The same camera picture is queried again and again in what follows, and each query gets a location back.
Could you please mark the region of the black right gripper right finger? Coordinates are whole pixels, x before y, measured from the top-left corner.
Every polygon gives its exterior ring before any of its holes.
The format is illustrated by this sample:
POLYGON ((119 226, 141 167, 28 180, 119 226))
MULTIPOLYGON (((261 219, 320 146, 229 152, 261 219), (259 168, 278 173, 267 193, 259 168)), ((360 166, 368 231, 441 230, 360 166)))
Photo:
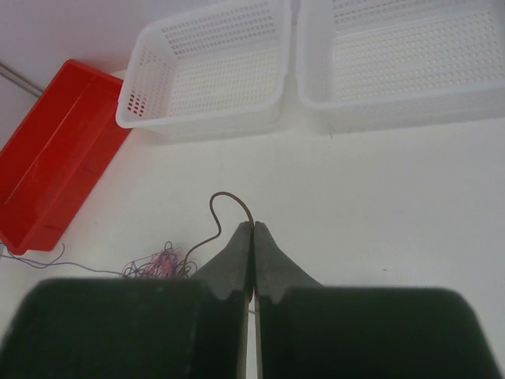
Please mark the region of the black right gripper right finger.
POLYGON ((326 287, 254 227, 261 378, 499 378, 476 314, 437 287, 326 287))

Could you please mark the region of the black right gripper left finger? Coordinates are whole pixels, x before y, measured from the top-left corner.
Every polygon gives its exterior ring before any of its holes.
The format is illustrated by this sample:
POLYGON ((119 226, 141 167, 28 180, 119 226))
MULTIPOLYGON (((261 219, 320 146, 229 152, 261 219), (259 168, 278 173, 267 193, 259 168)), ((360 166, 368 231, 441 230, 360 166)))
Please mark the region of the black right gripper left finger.
POLYGON ((243 378, 253 229, 188 279, 44 280, 1 342, 4 378, 243 378))

